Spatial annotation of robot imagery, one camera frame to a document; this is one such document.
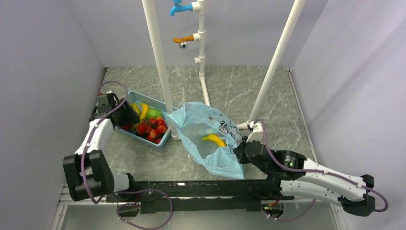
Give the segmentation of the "light blue plastic basket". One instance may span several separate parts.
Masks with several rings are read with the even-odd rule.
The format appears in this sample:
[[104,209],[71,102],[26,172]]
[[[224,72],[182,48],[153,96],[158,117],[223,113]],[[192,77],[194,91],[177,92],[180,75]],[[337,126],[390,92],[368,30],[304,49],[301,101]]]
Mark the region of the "light blue plastic basket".
[[139,122],[129,123],[118,130],[136,140],[159,149],[163,148],[171,137],[166,104],[136,91],[128,92],[127,102],[141,115],[141,118]]

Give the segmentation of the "yellow fake banana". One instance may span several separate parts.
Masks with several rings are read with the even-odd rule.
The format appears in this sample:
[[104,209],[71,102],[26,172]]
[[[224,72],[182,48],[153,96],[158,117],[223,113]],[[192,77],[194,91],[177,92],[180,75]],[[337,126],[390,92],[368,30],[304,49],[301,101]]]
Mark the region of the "yellow fake banana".
[[226,142],[222,140],[219,136],[215,134],[209,134],[206,137],[202,138],[202,141],[210,141],[215,143],[218,147],[226,147]]
[[139,103],[137,104],[142,112],[142,114],[140,115],[140,121],[136,124],[133,125],[132,127],[132,131],[135,131],[136,128],[143,123],[143,121],[146,119],[146,113],[149,110],[149,106],[145,103]]

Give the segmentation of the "yellow fake pepper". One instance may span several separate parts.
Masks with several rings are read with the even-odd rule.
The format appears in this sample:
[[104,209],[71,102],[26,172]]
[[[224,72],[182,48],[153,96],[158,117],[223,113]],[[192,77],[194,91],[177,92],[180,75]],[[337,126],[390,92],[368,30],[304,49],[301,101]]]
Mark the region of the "yellow fake pepper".
[[130,106],[138,114],[138,116],[140,116],[142,114],[139,106],[136,103],[131,103]]

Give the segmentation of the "orange plastic faucet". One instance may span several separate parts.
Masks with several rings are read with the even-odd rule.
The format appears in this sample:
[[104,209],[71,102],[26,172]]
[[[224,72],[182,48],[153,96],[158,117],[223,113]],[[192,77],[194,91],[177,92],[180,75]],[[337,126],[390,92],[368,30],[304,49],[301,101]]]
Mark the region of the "orange plastic faucet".
[[188,42],[194,41],[194,35],[181,38],[173,38],[172,40],[174,43],[177,43],[179,45],[180,49],[186,49],[188,47]]

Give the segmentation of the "blue plastic faucet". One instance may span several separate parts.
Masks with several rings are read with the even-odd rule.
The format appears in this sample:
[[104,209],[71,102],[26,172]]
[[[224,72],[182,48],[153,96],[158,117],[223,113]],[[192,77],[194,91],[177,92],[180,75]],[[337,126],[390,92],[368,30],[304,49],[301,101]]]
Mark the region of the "blue plastic faucet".
[[173,7],[170,9],[170,16],[174,16],[177,12],[193,11],[192,4],[182,5],[182,0],[172,0]]

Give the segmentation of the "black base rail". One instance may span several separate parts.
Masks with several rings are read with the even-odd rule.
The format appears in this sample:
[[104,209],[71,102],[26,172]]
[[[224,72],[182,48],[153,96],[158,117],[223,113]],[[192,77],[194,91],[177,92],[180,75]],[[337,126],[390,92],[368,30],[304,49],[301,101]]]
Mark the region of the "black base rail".
[[140,204],[142,214],[166,211],[245,210],[260,211],[261,205],[273,200],[292,200],[281,188],[259,180],[149,181],[135,182],[130,194],[107,195],[109,203]]

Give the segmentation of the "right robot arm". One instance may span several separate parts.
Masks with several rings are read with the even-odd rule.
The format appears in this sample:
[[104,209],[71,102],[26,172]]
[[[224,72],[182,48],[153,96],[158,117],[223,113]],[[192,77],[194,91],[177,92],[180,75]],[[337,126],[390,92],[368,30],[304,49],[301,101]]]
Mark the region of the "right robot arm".
[[339,173],[291,150],[268,151],[257,141],[242,143],[234,154],[239,163],[253,164],[266,174],[263,199],[306,197],[329,202],[361,217],[375,211],[375,198],[369,194],[374,178],[368,174]]

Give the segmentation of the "green fake fruit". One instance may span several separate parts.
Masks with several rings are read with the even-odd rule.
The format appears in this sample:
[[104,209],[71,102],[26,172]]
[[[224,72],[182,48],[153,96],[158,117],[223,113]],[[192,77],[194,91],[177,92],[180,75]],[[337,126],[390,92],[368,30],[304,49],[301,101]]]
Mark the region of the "green fake fruit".
[[146,113],[146,118],[151,119],[158,117],[162,117],[162,112],[156,108],[149,108],[149,110]]

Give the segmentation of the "white pvc pipe frame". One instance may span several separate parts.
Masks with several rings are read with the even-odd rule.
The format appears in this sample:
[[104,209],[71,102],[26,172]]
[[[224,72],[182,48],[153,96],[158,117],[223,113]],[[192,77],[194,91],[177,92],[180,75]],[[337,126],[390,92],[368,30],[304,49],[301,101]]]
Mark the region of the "white pvc pipe frame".
[[[159,80],[160,80],[160,84],[161,84],[161,89],[162,89],[163,96],[164,96],[164,102],[166,104],[166,110],[171,113],[173,111],[172,100],[171,100],[171,95],[170,95],[170,91],[169,91],[168,75],[166,73],[166,64],[165,64],[165,60],[164,60],[164,53],[163,53],[163,48],[162,48],[162,43],[161,43],[161,38],[160,38],[160,30],[159,30],[159,26],[158,26],[155,2],[153,0],[144,0],[142,2],[142,4],[143,4],[145,17],[146,17],[146,22],[147,22],[149,37],[150,37],[151,44],[152,44],[154,58],[155,58],[155,62],[156,62],[156,67],[158,70],[158,76],[159,76]],[[199,66],[198,76],[199,76],[199,81],[202,86],[204,102],[206,105],[210,105],[210,99],[209,99],[209,95],[208,95],[208,91],[207,91],[205,72],[204,72],[205,41],[206,41],[206,38],[205,38],[205,13],[206,13],[207,7],[205,4],[205,1],[203,1],[203,0],[198,0],[198,1],[192,2],[191,4],[192,4],[192,8],[193,8],[192,12],[196,12],[199,15],[198,31],[193,34],[194,41],[199,42],[199,55],[198,55],[198,57],[194,58],[194,63]],[[237,125],[237,127],[239,129],[249,129],[249,126],[248,126],[249,123],[259,117],[259,111],[260,111],[261,106],[263,105],[263,100],[265,98],[266,91],[271,83],[271,80],[274,76],[277,66],[279,65],[280,60],[284,54],[284,51],[287,47],[289,39],[292,35],[292,32],[295,28],[295,25],[298,21],[298,18],[302,12],[304,5],[305,5],[304,0],[294,1],[290,14],[288,16],[288,19],[287,19],[284,29],[282,31],[281,37],[276,46],[274,55],[270,62],[269,68],[265,75],[264,81],[261,85],[260,91],[255,100],[251,114],[245,123],[241,123],[241,124]]]

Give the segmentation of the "light blue plastic bag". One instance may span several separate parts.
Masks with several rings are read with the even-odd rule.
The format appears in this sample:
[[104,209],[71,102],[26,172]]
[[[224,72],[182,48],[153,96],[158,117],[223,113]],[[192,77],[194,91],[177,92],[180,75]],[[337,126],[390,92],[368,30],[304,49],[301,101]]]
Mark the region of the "light blue plastic bag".
[[[196,163],[212,175],[244,179],[243,166],[233,153],[241,144],[242,135],[226,114],[201,102],[187,102],[168,117],[184,148]],[[218,147],[210,141],[202,141],[209,134],[219,136],[227,146]]]

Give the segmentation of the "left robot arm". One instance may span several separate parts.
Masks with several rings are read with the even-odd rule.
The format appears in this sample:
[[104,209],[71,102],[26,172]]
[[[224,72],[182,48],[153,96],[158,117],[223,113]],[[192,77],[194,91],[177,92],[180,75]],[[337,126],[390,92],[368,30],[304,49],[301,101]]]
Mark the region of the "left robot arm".
[[73,201],[118,193],[125,201],[136,198],[138,188],[131,174],[113,175],[103,149],[116,128],[132,126],[140,116],[125,98],[113,92],[99,93],[89,119],[89,130],[73,155],[63,159],[63,170]]

